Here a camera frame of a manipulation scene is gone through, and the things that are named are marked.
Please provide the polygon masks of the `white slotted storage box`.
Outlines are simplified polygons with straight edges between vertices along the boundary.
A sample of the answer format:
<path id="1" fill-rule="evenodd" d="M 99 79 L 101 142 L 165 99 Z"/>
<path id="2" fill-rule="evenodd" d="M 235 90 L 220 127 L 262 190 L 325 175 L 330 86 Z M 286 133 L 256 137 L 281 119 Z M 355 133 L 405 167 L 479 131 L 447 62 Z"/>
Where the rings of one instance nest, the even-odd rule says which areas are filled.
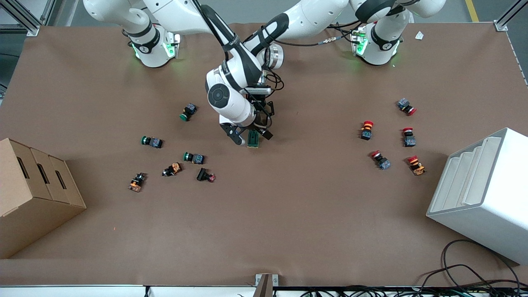
<path id="1" fill-rule="evenodd" d="M 528 266 L 528 137 L 503 128 L 451 154 L 426 215 Z"/>

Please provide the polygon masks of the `grey metal table bracket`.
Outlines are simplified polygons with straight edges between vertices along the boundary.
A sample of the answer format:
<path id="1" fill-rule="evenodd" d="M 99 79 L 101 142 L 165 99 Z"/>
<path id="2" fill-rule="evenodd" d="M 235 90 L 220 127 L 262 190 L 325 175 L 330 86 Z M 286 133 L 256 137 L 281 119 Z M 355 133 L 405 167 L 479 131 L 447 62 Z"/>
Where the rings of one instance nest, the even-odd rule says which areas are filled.
<path id="1" fill-rule="evenodd" d="M 255 282 L 253 297 L 277 297 L 275 287 L 279 286 L 278 274 L 256 274 Z"/>

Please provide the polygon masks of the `brown cardboard box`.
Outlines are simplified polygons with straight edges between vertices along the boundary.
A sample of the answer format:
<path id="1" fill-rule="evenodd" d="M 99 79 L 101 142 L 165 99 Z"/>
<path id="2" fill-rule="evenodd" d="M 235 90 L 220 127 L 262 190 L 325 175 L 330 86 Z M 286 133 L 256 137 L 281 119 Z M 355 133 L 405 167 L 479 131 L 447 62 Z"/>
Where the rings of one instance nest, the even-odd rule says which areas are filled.
<path id="1" fill-rule="evenodd" d="M 9 138 L 0 141 L 0 259 L 86 208 L 64 160 Z"/>

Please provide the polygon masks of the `aluminium frame profile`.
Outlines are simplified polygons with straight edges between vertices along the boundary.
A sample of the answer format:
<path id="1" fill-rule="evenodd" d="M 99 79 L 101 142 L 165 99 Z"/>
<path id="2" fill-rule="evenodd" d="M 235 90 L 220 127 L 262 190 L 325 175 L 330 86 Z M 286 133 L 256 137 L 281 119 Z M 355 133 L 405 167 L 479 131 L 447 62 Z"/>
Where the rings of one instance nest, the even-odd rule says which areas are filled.
<path id="1" fill-rule="evenodd" d="M 58 0 L 0 0 L 0 33 L 37 36 L 48 25 Z"/>
<path id="2" fill-rule="evenodd" d="M 508 31 L 507 24 L 509 21 L 511 21 L 518 12 L 522 11 L 526 5 L 528 5 L 528 0 L 514 0 L 498 19 L 494 19 L 493 25 L 496 32 Z"/>

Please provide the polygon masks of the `red orange emergency stop button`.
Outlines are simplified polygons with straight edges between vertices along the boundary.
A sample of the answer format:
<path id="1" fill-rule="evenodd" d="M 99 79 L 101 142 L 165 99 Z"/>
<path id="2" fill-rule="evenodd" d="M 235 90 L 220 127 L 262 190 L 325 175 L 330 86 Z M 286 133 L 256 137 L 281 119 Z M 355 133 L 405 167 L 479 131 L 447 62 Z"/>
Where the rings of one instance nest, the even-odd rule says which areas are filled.
<path id="1" fill-rule="evenodd" d="M 415 176 L 426 173 L 425 167 L 420 163 L 420 160 L 416 155 L 407 158 L 407 162 L 409 164 L 409 168 Z"/>

